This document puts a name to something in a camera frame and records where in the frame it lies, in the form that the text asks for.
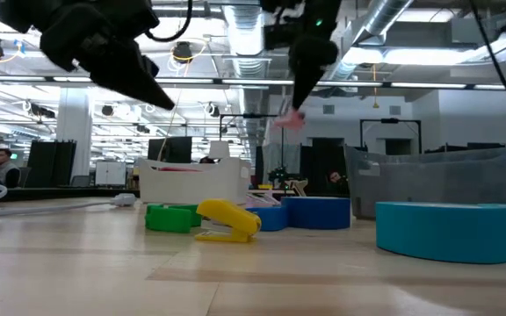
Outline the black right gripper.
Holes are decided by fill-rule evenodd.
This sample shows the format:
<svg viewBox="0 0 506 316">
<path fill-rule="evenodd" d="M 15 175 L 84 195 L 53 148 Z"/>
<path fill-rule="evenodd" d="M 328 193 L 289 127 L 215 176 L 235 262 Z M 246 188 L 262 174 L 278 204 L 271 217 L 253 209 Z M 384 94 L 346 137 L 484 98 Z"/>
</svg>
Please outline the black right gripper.
<svg viewBox="0 0 506 316">
<path fill-rule="evenodd" d="M 289 53 L 294 75 L 292 108 L 298 110 L 325 74 L 325 68 L 336 61 L 338 47 L 329 39 L 336 29 L 341 0 L 259 0 L 259 4 L 262 11 L 273 14 L 272 25 L 298 27 L 299 39 Z"/>
</svg>

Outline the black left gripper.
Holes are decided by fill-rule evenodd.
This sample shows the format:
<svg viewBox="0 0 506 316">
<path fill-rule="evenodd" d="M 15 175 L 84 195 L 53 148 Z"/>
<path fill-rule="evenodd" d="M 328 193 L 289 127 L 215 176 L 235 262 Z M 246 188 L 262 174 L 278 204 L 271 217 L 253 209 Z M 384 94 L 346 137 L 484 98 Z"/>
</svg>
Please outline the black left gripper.
<svg viewBox="0 0 506 316">
<path fill-rule="evenodd" d="M 172 110 L 155 81 L 159 67 L 135 38 L 159 25 L 150 0 L 0 0 L 0 22 L 41 32 L 40 50 L 58 67 L 78 62 L 103 88 Z"/>
</svg>

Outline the pink staple remover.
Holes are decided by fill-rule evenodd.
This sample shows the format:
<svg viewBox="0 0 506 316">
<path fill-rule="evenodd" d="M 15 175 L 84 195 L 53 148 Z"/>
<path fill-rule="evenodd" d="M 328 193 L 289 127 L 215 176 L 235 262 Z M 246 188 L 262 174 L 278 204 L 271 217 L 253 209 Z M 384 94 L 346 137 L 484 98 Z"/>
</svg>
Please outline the pink staple remover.
<svg viewBox="0 0 506 316">
<path fill-rule="evenodd" d="M 291 109 L 285 116 L 274 121 L 276 127 L 300 130 L 305 125 L 305 113 Z"/>
</svg>

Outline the pale translucent staple remover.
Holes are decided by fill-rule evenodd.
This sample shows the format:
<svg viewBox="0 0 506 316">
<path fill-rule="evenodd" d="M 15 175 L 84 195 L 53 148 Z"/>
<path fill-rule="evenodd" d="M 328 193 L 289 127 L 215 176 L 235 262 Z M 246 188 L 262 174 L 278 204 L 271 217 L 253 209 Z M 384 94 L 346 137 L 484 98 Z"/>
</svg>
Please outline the pale translucent staple remover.
<svg viewBox="0 0 506 316">
<path fill-rule="evenodd" d="M 279 206 L 280 201 L 274 197 L 275 190 L 249 190 L 247 203 L 253 207 Z"/>
</svg>

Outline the dark blue tape roll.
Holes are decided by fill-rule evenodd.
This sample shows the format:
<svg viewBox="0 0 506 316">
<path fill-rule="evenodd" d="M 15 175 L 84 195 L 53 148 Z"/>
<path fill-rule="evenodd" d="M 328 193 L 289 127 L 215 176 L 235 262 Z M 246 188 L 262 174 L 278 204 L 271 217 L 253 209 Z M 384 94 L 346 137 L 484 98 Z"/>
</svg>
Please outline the dark blue tape roll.
<svg viewBox="0 0 506 316">
<path fill-rule="evenodd" d="M 345 197 L 284 197 L 288 226 L 340 230 L 351 226 L 351 201 Z"/>
</svg>

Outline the yellow staple remover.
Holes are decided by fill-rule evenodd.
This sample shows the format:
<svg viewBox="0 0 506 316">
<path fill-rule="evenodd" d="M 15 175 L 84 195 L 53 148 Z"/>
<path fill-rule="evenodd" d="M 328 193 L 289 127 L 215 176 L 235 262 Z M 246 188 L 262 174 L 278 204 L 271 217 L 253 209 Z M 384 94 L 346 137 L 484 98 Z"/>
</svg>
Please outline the yellow staple remover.
<svg viewBox="0 0 506 316">
<path fill-rule="evenodd" d="M 197 214 L 230 227 L 229 233 L 208 231 L 197 234 L 196 241 L 249 243 L 260 231 L 262 221 L 252 212 L 225 199 L 207 199 L 197 208 Z"/>
</svg>

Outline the long ceiling light strip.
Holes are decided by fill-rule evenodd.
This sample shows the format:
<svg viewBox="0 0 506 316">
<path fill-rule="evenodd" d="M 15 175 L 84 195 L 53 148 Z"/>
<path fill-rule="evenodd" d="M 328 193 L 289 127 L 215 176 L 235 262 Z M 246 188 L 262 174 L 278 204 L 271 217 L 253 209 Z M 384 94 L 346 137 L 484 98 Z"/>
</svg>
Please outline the long ceiling light strip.
<svg viewBox="0 0 506 316">
<path fill-rule="evenodd" d="M 160 84 L 178 85 L 236 85 L 236 86 L 292 86 L 293 80 L 280 79 L 234 79 L 234 78 L 194 78 L 160 77 Z M 36 75 L 0 75 L 0 83 L 83 83 L 90 84 L 89 77 L 82 76 L 36 76 Z M 503 84 L 494 83 L 410 83 L 375 81 L 319 81 L 321 88 L 380 88 L 380 89 L 422 89 L 422 90 L 487 90 L 503 91 Z"/>
</svg>

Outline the black background monitor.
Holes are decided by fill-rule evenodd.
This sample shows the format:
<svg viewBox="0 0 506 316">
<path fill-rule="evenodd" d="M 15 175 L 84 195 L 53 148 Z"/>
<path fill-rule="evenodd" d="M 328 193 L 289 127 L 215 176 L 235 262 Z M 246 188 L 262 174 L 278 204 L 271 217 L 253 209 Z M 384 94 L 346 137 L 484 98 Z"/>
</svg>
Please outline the black background monitor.
<svg viewBox="0 0 506 316">
<path fill-rule="evenodd" d="M 148 159 L 169 163 L 191 163 L 192 137 L 149 140 Z"/>
</svg>

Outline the white building column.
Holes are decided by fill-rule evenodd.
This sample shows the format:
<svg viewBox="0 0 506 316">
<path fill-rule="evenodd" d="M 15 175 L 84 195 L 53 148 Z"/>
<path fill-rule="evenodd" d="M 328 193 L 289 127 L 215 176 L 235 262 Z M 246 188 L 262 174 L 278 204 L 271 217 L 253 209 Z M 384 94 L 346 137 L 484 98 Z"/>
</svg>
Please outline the white building column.
<svg viewBox="0 0 506 316">
<path fill-rule="evenodd" d="M 90 173 L 93 112 L 94 105 L 87 89 L 61 88 L 56 139 L 76 144 L 72 176 L 87 176 Z"/>
</svg>

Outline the white cabinet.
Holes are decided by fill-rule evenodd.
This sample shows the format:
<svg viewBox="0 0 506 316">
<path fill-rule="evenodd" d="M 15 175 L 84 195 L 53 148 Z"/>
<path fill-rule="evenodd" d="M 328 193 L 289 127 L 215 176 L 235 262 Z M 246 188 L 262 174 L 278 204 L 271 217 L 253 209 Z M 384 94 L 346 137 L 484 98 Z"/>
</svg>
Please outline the white cabinet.
<svg viewBox="0 0 506 316">
<path fill-rule="evenodd" d="M 124 162 L 97 162 L 96 186 L 125 186 L 127 166 Z"/>
</svg>

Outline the white lampshade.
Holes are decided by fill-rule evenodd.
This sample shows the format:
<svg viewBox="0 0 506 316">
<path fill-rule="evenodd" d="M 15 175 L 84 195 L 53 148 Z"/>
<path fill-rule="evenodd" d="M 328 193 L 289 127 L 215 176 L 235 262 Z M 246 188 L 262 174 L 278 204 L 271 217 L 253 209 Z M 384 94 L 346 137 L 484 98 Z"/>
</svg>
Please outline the white lampshade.
<svg viewBox="0 0 506 316">
<path fill-rule="evenodd" d="M 211 159 L 225 159 L 230 156 L 229 143 L 224 140 L 212 140 L 208 157 Z"/>
</svg>

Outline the person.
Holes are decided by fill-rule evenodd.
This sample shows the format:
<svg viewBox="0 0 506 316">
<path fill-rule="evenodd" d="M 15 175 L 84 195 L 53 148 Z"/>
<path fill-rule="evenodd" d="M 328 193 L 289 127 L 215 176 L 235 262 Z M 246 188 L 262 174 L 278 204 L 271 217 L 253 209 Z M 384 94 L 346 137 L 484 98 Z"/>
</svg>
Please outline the person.
<svg viewBox="0 0 506 316">
<path fill-rule="evenodd" d="M 343 176 L 336 171 L 330 173 L 329 185 L 330 189 L 336 194 L 339 195 L 349 194 L 348 179 L 346 178 L 346 176 Z"/>
<path fill-rule="evenodd" d="M 20 169 L 11 161 L 11 151 L 0 148 L 0 182 L 7 188 L 17 188 L 20 177 Z"/>
</svg>

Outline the black partition panel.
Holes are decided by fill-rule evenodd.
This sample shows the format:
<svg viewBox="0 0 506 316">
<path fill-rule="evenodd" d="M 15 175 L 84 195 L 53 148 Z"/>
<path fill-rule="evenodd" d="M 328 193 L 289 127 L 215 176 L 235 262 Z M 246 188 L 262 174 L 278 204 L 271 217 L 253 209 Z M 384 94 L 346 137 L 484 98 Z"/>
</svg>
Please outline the black partition panel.
<svg viewBox="0 0 506 316">
<path fill-rule="evenodd" d="M 75 141 L 33 141 L 27 167 L 26 188 L 69 185 L 76 153 Z"/>
</svg>

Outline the white plastic bin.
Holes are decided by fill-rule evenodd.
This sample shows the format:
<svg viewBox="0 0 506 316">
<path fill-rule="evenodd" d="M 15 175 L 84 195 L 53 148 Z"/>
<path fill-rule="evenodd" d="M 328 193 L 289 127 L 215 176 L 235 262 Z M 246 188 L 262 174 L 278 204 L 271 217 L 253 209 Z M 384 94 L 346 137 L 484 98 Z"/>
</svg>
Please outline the white plastic bin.
<svg viewBox="0 0 506 316">
<path fill-rule="evenodd" d="M 250 163 L 226 158 L 217 164 L 167 163 L 140 159 L 140 198 L 144 203 L 197 205 L 210 198 L 243 204 L 250 182 Z M 160 167 L 201 169 L 202 172 L 162 172 Z"/>
</svg>

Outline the silver ventilation duct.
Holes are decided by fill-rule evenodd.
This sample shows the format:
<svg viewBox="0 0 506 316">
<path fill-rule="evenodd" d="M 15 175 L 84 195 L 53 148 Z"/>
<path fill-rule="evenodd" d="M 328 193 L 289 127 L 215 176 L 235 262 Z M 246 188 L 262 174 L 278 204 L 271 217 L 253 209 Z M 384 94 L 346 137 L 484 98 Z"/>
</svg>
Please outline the silver ventilation duct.
<svg viewBox="0 0 506 316">
<path fill-rule="evenodd" d="M 346 26 L 342 37 L 343 56 L 330 72 L 329 79 L 349 79 L 356 67 L 365 63 L 362 60 L 365 50 L 359 49 L 358 44 L 370 40 L 372 46 L 382 46 L 387 31 L 413 2 L 414 0 L 372 0 L 367 13 Z"/>
<path fill-rule="evenodd" d="M 228 23 L 228 43 L 235 77 L 237 79 L 264 79 L 268 61 L 261 59 L 264 50 L 263 14 L 258 6 L 225 6 Z M 268 113 L 268 88 L 259 83 L 246 85 L 238 90 L 241 112 L 249 114 Z"/>
</svg>

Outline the black stand frame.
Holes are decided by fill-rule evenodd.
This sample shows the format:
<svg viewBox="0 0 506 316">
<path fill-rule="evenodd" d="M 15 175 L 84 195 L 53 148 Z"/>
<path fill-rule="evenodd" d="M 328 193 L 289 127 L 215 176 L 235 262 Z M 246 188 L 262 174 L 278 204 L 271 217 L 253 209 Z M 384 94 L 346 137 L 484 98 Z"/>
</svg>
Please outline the black stand frame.
<svg viewBox="0 0 506 316">
<path fill-rule="evenodd" d="M 218 139 L 229 135 L 230 129 L 237 132 L 236 138 L 243 145 L 252 164 L 252 185 L 258 187 L 264 182 L 263 145 L 266 140 L 268 124 L 276 118 L 275 114 L 246 112 L 243 114 L 221 114 L 218 125 Z"/>
<path fill-rule="evenodd" d="M 422 136 L 422 121 L 418 119 L 397 119 L 397 118 L 363 118 L 359 120 L 358 128 L 359 128 L 359 147 L 367 148 L 365 144 L 365 136 L 364 136 L 364 123 L 365 122 L 373 122 L 380 124 L 400 124 L 400 123 L 415 123 L 417 125 L 417 136 L 418 136 L 418 153 L 423 154 L 423 136 Z"/>
</svg>

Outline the black aluminium table frame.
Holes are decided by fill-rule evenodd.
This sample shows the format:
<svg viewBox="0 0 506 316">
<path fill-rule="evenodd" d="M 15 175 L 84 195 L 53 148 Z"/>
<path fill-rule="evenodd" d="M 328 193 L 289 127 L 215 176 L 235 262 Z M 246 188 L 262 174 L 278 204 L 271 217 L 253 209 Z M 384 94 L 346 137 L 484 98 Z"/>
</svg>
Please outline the black aluminium table frame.
<svg viewBox="0 0 506 316">
<path fill-rule="evenodd" d="M 140 196 L 138 190 L 104 189 L 104 188 L 26 188 L 8 190 L 0 202 L 34 201 L 60 198 L 113 198 L 119 194 Z"/>
</svg>

